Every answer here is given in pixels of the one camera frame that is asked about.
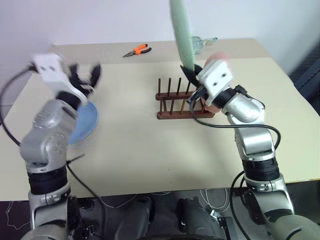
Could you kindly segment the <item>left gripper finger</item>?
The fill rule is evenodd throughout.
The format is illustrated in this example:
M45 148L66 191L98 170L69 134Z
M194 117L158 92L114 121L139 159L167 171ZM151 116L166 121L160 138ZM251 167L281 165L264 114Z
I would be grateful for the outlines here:
M68 66L69 67L69 81L72 84L80 84L80 79L79 79L79 75L78 75L78 64L74 63Z
M89 85L95 87L100 79L101 75L101 65L98 63L93 66L90 72Z

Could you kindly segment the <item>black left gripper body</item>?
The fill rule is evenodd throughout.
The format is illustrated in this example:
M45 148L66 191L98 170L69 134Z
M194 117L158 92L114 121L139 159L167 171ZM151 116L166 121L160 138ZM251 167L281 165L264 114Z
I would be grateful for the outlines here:
M96 80L81 80L79 78L71 78L70 83L86 97L94 94L97 85Z

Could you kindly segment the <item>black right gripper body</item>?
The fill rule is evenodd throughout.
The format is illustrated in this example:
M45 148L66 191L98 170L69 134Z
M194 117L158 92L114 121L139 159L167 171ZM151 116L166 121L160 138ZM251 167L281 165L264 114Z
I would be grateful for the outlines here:
M189 98L188 98L188 104L191 105L192 103L195 103L201 98L204 98L207 100L209 97L208 91L204 86L200 86Z

